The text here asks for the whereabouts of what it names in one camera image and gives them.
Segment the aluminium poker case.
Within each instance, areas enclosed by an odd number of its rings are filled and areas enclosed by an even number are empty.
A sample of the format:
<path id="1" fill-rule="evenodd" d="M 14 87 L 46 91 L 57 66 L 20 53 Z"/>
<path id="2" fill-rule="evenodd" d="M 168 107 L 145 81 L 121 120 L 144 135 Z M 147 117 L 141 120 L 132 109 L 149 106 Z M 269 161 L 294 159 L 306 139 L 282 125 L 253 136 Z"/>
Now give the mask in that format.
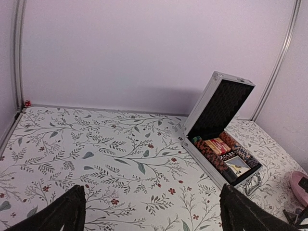
<path id="1" fill-rule="evenodd" d="M 254 83 L 248 79 L 218 71 L 213 72 L 205 90 L 184 123 L 183 147 L 219 189 L 229 183 L 200 153 L 192 143 L 192 139 L 197 136 L 204 141 L 219 138 L 220 133 L 226 131 L 227 125 L 234 119 L 254 87 Z M 238 177 L 230 185 L 242 190 L 246 196 L 252 195 L 262 184 L 261 168 L 262 164 L 259 162 L 257 166 Z"/>

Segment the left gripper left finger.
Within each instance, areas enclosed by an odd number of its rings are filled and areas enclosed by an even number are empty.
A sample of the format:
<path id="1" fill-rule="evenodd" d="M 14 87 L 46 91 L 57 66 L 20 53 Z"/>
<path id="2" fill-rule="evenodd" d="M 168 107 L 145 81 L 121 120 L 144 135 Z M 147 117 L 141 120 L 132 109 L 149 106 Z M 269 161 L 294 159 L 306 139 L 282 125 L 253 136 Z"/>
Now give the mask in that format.
<path id="1" fill-rule="evenodd" d="M 8 231 L 82 231 L 86 217 L 84 187 L 75 185 L 49 206 Z"/>

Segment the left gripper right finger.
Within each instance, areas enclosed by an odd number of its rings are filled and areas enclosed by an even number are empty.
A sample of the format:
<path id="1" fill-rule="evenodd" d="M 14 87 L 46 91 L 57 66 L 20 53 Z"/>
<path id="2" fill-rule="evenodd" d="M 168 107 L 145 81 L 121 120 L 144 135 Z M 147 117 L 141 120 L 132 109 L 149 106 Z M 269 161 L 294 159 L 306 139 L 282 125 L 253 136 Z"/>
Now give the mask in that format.
<path id="1" fill-rule="evenodd" d="M 224 231 L 296 231 L 260 208 L 231 185 L 224 184 L 220 193 L 220 217 Z"/>

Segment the black chip stack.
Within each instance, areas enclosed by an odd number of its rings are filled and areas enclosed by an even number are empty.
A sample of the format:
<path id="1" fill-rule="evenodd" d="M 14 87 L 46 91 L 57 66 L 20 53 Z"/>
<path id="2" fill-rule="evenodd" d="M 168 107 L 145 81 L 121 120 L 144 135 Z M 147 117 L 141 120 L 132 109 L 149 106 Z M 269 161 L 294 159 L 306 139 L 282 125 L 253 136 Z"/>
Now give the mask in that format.
<path id="1" fill-rule="evenodd" d="M 229 184 L 232 184 L 238 178 L 230 168 L 222 171 L 221 175 Z"/>

